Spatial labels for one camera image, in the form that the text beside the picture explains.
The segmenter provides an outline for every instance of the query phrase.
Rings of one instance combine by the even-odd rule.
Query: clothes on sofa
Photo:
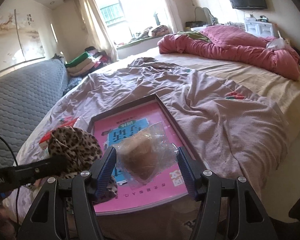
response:
[[[104,50],[98,51],[95,47],[91,46],[86,48],[85,51],[88,52],[90,56],[96,58],[97,61],[101,61],[106,65],[113,63],[111,57],[109,57]]]
[[[97,61],[92,68],[90,68],[87,72],[82,74],[82,77],[85,77],[85,76],[89,75],[90,73],[92,73],[100,68],[103,68],[104,66],[106,66],[106,64],[104,64],[103,62]]]
[[[74,74],[82,70],[85,66],[93,62],[94,58],[93,57],[88,57],[87,59],[83,60],[81,63],[76,65],[75,67],[69,67],[67,68],[67,71],[69,74]]]
[[[82,61],[84,61],[85,59],[87,59],[88,57],[90,57],[90,54],[87,52],[82,53],[79,57],[76,57],[74,60],[72,60],[70,63],[66,64],[65,67],[69,68],[69,67],[75,67],[77,66],[79,63],[81,63]]]
[[[82,69],[80,69],[78,72],[75,73],[69,73],[71,77],[78,77],[81,76],[83,73],[87,72],[90,70],[93,66],[95,65],[95,61],[91,61],[87,65],[85,65]]]

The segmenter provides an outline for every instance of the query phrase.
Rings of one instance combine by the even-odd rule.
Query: blue gripper pad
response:
[[[100,198],[107,189],[112,171],[117,162],[117,151],[109,147],[100,160],[96,160],[91,166],[91,182],[87,189],[90,196]]]
[[[201,173],[205,170],[204,166],[193,160],[184,147],[178,148],[177,160],[188,194],[199,201],[198,190],[202,187]]]

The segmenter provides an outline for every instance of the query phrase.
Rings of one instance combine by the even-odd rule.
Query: white curtain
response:
[[[108,28],[102,20],[101,12],[95,0],[79,0],[79,3],[91,46],[99,51],[106,51],[113,61],[117,61],[117,49],[109,37]]]
[[[165,2],[165,9],[168,17],[168,22],[173,33],[183,31],[182,22],[179,12],[174,0],[163,0]]]

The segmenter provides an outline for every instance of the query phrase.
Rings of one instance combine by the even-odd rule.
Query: black cable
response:
[[[16,166],[19,166],[19,165],[18,165],[18,162],[17,162],[17,160],[16,160],[16,157],[15,157],[15,155],[14,155],[12,149],[11,149],[11,147],[8,145],[8,143],[7,143],[1,136],[0,136],[0,140],[3,141],[4,144],[5,144],[5,145],[8,147],[8,149],[10,150],[10,152],[11,152],[11,154],[12,154],[12,156],[13,156],[13,159],[14,159],[14,161],[15,161],[15,165],[16,165]],[[17,191],[17,193],[16,193],[16,198],[15,198],[15,214],[16,214],[16,223],[18,224],[18,226],[20,225],[20,224],[19,224],[19,212],[18,212],[18,199],[19,199],[19,193],[20,193],[20,187],[18,187],[18,191]]]
[[[20,193],[20,187],[18,187],[18,191],[16,193],[16,198],[15,198],[15,214],[16,214],[16,223],[18,224],[18,227],[20,226],[20,224],[19,224],[19,212],[18,212],[19,193]],[[19,229],[17,228],[15,237],[18,237],[18,232],[19,232]]]
[[[16,157],[15,157],[15,155],[14,155],[14,153],[13,153],[11,147],[8,145],[8,143],[7,143],[1,136],[0,136],[0,140],[3,141],[4,144],[5,144],[5,145],[8,147],[8,149],[10,150],[10,152],[11,152],[11,154],[12,154],[12,156],[13,156],[13,159],[14,159],[14,161],[15,161],[16,166],[19,166],[19,165],[18,165],[18,162],[16,161]]]

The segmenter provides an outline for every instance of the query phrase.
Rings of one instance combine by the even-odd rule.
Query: pink pillow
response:
[[[265,48],[267,45],[267,42],[263,39],[259,39],[250,33],[246,33],[244,30],[235,26],[209,26],[202,30],[201,33],[223,49],[227,49],[228,45],[262,48]]]

